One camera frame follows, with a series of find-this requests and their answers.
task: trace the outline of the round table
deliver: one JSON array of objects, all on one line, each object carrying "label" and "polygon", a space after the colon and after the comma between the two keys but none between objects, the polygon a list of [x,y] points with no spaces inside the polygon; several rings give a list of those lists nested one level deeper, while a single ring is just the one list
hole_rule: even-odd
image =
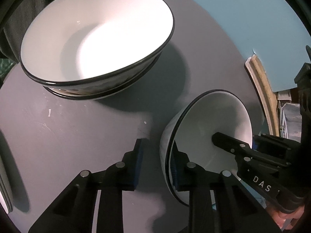
[{"label": "round table", "polygon": [[245,59],[214,19],[193,0],[165,0],[175,32],[154,67],[114,96],[89,101],[58,98],[17,65],[0,90],[1,157],[13,191],[12,221],[27,232],[82,170],[105,170],[143,140],[137,190],[123,192],[126,233],[173,233],[188,223],[188,208],[170,194],[159,141],[168,122],[211,89],[234,93],[248,110],[253,133],[263,113]]}]

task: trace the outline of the wooden trim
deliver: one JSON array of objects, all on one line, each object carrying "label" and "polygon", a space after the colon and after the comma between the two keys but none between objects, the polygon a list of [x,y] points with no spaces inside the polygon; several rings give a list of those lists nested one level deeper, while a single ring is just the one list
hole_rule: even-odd
[{"label": "wooden trim", "polygon": [[265,113],[269,127],[269,133],[270,135],[279,136],[280,130],[277,117],[276,95],[271,90],[265,70],[256,54],[248,58],[245,67],[253,80],[262,103],[263,112]]}]

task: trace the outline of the tabletop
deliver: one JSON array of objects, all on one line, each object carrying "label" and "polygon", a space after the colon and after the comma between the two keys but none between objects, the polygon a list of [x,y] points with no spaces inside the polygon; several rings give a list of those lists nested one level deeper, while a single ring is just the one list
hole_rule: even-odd
[{"label": "tabletop", "polygon": [[20,65],[0,89],[0,145],[13,192],[9,214],[27,232],[82,170],[105,170],[143,140],[143,163],[134,192],[123,192],[125,233],[174,233],[188,208],[170,194],[159,142],[168,122],[211,89],[234,93],[258,134],[263,113],[244,68],[245,58],[219,24],[193,0],[164,0],[175,32],[153,68],[128,89],[100,100],[58,98],[32,81]]}]

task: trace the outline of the screw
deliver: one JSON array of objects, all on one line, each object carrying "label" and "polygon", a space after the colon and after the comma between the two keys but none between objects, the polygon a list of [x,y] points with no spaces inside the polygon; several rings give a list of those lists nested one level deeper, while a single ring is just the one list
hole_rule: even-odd
[{"label": "screw", "polygon": [[187,167],[189,168],[195,168],[196,164],[194,162],[188,162]]},{"label": "screw", "polygon": [[125,163],[120,161],[120,162],[116,163],[116,167],[117,168],[123,168],[123,167],[125,167]]},{"label": "screw", "polygon": [[86,177],[86,176],[88,176],[90,173],[89,173],[89,171],[88,170],[83,170],[82,172],[80,172],[80,176],[81,177]]},{"label": "screw", "polygon": [[225,177],[230,177],[230,176],[231,176],[231,172],[228,171],[228,170],[224,170],[224,171],[222,172],[222,175],[225,176]]}]

